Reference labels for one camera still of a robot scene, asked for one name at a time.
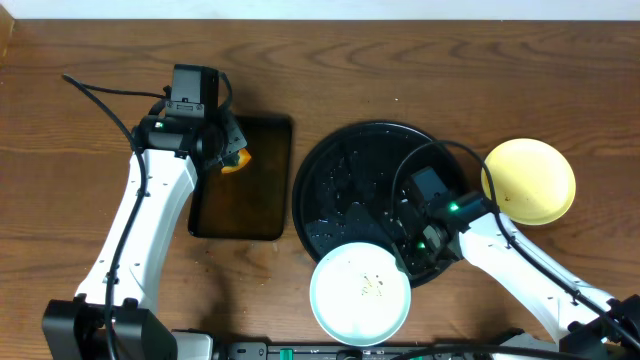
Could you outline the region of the green and orange sponge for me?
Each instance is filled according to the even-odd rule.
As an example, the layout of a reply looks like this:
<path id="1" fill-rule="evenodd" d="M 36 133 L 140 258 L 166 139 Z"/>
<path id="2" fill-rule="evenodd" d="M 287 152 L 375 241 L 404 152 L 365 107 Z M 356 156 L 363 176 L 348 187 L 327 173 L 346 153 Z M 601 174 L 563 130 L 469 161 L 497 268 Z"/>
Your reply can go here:
<path id="1" fill-rule="evenodd" d="M 223 160 L 222 174 L 230 174 L 241 170 L 251 160 L 249 152 L 243 148 Z"/>

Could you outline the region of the light blue plate front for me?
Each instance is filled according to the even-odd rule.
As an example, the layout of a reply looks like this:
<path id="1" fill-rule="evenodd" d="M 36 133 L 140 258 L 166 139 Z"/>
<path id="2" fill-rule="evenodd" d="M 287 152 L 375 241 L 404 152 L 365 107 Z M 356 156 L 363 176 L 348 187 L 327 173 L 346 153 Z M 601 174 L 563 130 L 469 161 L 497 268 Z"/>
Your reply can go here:
<path id="1" fill-rule="evenodd" d="M 353 242 L 318 262 L 309 300 L 316 321 L 330 337 L 367 347 L 390 339 L 402 327 L 411 307 L 411 286 L 390 252 Z"/>

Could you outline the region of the yellow plate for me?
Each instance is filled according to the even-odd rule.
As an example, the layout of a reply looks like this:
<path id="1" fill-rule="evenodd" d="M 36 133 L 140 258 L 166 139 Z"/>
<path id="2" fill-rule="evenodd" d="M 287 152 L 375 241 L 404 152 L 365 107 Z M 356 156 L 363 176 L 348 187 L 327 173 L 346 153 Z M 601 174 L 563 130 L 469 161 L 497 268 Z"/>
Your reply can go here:
<path id="1" fill-rule="evenodd" d="M 495 147 L 485 158 L 481 184 L 490 193 L 493 181 L 498 206 L 512 221 L 529 226 L 549 224 L 571 208 L 576 178 L 568 160 L 551 145 L 517 138 Z"/>

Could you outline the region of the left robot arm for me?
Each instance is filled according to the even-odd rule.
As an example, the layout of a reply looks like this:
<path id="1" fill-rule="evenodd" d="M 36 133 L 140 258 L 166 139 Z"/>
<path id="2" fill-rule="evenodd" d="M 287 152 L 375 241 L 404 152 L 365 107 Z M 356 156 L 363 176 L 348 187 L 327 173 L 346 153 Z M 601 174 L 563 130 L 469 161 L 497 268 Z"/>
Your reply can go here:
<path id="1" fill-rule="evenodd" d="M 210 172 L 233 172 L 247 140 L 219 98 L 230 84 L 217 69 L 177 64 L 171 85 L 140 123 L 127 128 L 98 98 L 101 89 L 64 80 L 120 129 L 132 156 L 123 198 L 99 256 L 73 299 L 52 300 L 42 331 L 55 359 L 218 359 L 215 338 L 169 330 L 156 316 L 162 269 L 179 215 Z"/>

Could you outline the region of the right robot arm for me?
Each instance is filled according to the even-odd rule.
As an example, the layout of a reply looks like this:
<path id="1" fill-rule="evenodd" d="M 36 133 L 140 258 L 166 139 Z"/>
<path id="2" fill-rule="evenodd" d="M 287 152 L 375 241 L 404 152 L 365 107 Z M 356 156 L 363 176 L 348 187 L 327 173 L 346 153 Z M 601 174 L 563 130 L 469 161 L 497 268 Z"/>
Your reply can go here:
<path id="1" fill-rule="evenodd" d="M 464 259 L 490 275 L 555 342 L 553 350 L 492 345 L 480 346 L 478 352 L 547 359 L 638 358 L 638 296 L 618 300 L 571 273 L 500 212 L 495 194 L 463 194 L 431 167 L 394 189 L 402 194 L 401 225 L 422 230 L 434 260 Z"/>

